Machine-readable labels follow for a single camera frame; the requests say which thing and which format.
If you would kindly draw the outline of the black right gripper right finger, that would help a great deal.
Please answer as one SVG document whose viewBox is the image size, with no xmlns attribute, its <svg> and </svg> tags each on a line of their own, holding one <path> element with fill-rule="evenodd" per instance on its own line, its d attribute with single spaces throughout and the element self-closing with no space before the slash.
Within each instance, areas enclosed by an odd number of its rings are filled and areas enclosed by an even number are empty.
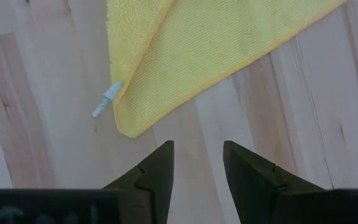
<svg viewBox="0 0 358 224">
<path fill-rule="evenodd" d="M 272 224 L 281 195 L 324 191 L 234 141 L 224 142 L 223 161 L 241 224 Z"/>
</svg>

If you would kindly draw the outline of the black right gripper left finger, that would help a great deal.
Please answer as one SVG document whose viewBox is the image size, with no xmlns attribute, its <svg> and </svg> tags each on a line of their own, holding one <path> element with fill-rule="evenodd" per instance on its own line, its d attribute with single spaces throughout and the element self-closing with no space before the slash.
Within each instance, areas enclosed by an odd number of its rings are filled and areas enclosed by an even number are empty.
<svg viewBox="0 0 358 224">
<path fill-rule="evenodd" d="M 148 193 L 152 224 L 167 224 L 174 180 L 174 141 L 161 146 L 103 189 L 131 189 Z"/>
</svg>

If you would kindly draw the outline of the yellow microfiber towel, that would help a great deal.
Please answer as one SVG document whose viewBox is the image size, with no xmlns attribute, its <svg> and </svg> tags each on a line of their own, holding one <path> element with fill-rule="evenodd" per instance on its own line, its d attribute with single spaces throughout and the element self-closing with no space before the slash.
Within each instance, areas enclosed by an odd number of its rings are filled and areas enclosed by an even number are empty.
<svg viewBox="0 0 358 224">
<path fill-rule="evenodd" d="M 106 0 L 111 105 L 134 138 L 346 0 Z"/>
</svg>

